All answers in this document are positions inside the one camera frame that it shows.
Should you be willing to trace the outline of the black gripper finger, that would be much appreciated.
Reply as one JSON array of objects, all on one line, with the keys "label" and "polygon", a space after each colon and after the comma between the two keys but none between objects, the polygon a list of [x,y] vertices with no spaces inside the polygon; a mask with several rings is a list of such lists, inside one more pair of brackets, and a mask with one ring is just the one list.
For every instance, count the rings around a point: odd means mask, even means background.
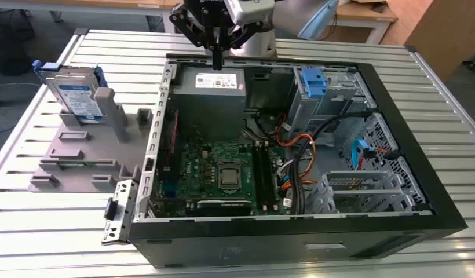
[{"label": "black gripper finger", "polygon": [[221,26],[219,30],[219,42],[217,42],[217,70],[221,70],[223,66],[223,52],[229,49],[237,49],[245,41],[249,40],[252,35],[261,30],[263,24],[245,24],[235,33],[229,33],[229,26]]},{"label": "black gripper finger", "polygon": [[203,47],[212,55],[212,69],[219,69],[219,46],[215,39],[213,29],[200,29],[188,17],[187,8],[173,8],[169,15],[169,21],[192,42],[196,47]]}]

